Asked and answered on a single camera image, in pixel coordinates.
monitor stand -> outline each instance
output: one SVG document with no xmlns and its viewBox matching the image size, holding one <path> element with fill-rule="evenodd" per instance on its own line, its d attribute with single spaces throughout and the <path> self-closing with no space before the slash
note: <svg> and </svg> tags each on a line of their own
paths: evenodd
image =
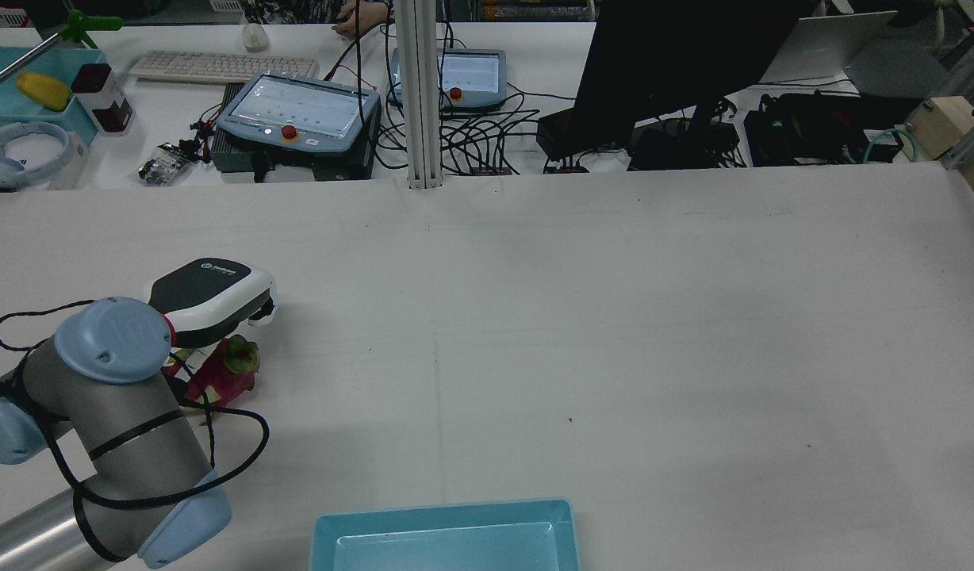
<svg viewBox="0 0 974 571">
<path fill-rule="evenodd" d="M 715 104 L 700 104 L 690 120 L 665 119 L 637 127 L 628 144 L 629 171 L 715 169 L 711 149 L 738 141 L 730 123 L 712 126 Z"/>
</svg>

light blue tray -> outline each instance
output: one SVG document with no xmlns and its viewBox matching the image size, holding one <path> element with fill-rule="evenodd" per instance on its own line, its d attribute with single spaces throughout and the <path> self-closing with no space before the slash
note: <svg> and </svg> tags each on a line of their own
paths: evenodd
<svg viewBox="0 0 974 571">
<path fill-rule="evenodd" d="M 25 55 L 27 51 L 29 48 L 0 46 L 0 71 Z M 71 81 L 75 80 L 78 69 L 82 65 L 103 61 L 105 59 L 100 50 L 51 48 L 51 50 L 29 62 L 23 69 L 51 75 L 70 87 Z M 71 95 L 71 100 L 67 102 L 67 108 L 63 111 L 52 111 L 16 90 L 15 79 L 17 77 L 17 75 L 12 75 L 0 84 L 0 126 L 15 122 L 46 121 L 59 125 L 67 131 L 75 131 L 85 141 L 85 145 L 92 144 L 92 139 L 96 137 L 96 125 L 89 118 L 88 113 L 85 113 L 85 108 L 74 95 Z"/>
<path fill-rule="evenodd" d="M 310 571 L 578 571 L 564 498 L 325 514 Z"/>
</svg>

white table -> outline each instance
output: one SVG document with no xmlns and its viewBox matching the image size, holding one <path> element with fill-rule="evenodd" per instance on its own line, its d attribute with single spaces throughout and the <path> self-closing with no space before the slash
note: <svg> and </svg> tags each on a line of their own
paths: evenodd
<svg viewBox="0 0 974 571">
<path fill-rule="evenodd" d="M 330 30 L 328 25 L 268 25 L 269 50 L 262 54 L 290 57 L 312 57 L 320 62 L 317 77 L 324 77 L 331 65 L 339 58 L 347 42 Z M 481 22 L 455 23 L 455 35 L 470 48 L 502 48 L 508 55 L 508 79 L 521 90 L 531 93 L 560 94 L 574 97 L 577 93 L 582 65 L 592 39 L 591 22 Z M 109 33 L 93 33 L 93 39 L 102 48 L 106 61 L 119 72 L 129 69 L 139 56 L 153 48 L 177 48 L 178 50 L 212 51 L 223 53 L 247 53 L 240 39 L 239 25 L 203 26 L 129 26 Z M 0 29 L 0 44 L 33 46 L 38 35 L 32 29 Z M 362 42 L 364 79 L 379 90 L 386 85 L 385 42 L 381 33 L 370 33 Z M 389 40 L 389 50 L 395 48 L 395 39 Z M 356 66 L 355 55 L 350 54 L 344 64 Z M 339 69 L 335 80 L 352 84 L 354 76 Z M 839 90 L 852 90 L 849 84 L 836 86 Z M 222 100 L 222 86 L 203 84 L 168 83 L 135 80 L 128 77 L 124 90 L 136 119 L 132 131 L 125 137 L 97 137 L 91 145 L 91 155 L 85 172 L 78 181 L 78 188 L 113 188 L 138 186 L 136 170 L 149 159 L 153 148 L 163 142 L 178 142 L 193 138 L 190 123 L 198 114 Z M 741 110 L 734 119 L 740 128 L 746 109 L 758 109 L 763 93 L 782 93 L 781 88 L 750 88 L 731 95 Z M 506 109 L 515 108 L 517 102 L 509 102 Z M 526 109 L 540 109 L 547 115 L 570 107 L 571 102 L 553 98 L 528 97 Z M 396 109 L 385 108 L 397 123 L 401 115 Z M 533 124 L 520 126 L 520 130 L 535 132 Z M 741 141 L 743 153 L 747 153 L 747 141 Z M 523 174 L 540 173 L 546 156 L 540 151 L 533 136 L 508 138 L 506 155 L 516 169 Z M 400 152 L 382 151 L 388 163 L 406 162 Z M 623 172 L 628 164 L 624 152 L 616 155 L 589 155 L 584 165 L 592 172 Z M 388 170 L 375 163 L 375 178 L 406 177 L 406 170 Z M 267 178 L 269 182 L 313 180 L 312 173 L 304 167 L 278 167 Z M 196 165 L 178 181 L 180 186 L 204 184 L 251 183 L 251 174 L 222 174 L 215 167 Z"/>
<path fill-rule="evenodd" d="M 974 570 L 974 194 L 936 163 L 0 195 L 0 315 L 203 255 L 278 282 L 237 401 L 273 436 L 172 571 L 303 571 L 331 511 L 553 495 L 584 571 Z M 217 430 L 220 469 L 258 436 Z M 0 523 L 64 485 L 0 466 Z"/>
</svg>

blue headphones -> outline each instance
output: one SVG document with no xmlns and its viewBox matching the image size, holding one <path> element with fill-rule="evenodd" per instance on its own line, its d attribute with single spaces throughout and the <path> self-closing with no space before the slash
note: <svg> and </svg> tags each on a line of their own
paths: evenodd
<svg viewBox="0 0 974 571">
<path fill-rule="evenodd" d="M 60 142 L 60 153 L 55 158 L 42 163 L 38 167 L 26 169 L 18 160 L 4 156 L 4 147 L 13 140 L 41 133 L 51 135 Z M 0 189 L 15 190 L 33 184 L 58 172 L 67 165 L 75 155 L 75 146 L 71 143 L 71 135 L 62 127 L 44 121 L 31 123 L 9 123 L 0 127 Z"/>
</svg>

metal rod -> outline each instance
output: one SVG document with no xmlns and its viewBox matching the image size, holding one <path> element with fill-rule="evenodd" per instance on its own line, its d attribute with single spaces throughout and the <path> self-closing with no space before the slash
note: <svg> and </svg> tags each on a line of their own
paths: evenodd
<svg viewBox="0 0 974 571">
<path fill-rule="evenodd" d="M 441 186 L 439 68 L 434 36 L 434 2 L 400 0 L 396 36 L 403 77 L 410 188 Z"/>
<path fill-rule="evenodd" d="M 0 571 L 102 571 L 113 563 L 85 541 L 67 490 L 0 525 Z"/>
<path fill-rule="evenodd" d="M 15 60 L 14 63 L 2 69 L 0 71 L 0 84 L 5 79 L 8 79 L 8 77 L 10 77 L 14 72 L 23 68 L 24 65 L 26 65 L 30 61 L 33 61 L 35 58 L 40 57 L 42 53 L 44 53 L 49 48 L 52 48 L 53 44 L 56 44 L 59 41 L 60 41 L 60 34 L 55 33 L 55 35 L 48 37 L 48 39 L 42 40 L 42 43 L 38 44 L 38 46 L 36 46 L 35 48 L 31 48 L 31 50 L 29 50 L 28 53 Z"/>
</svg>

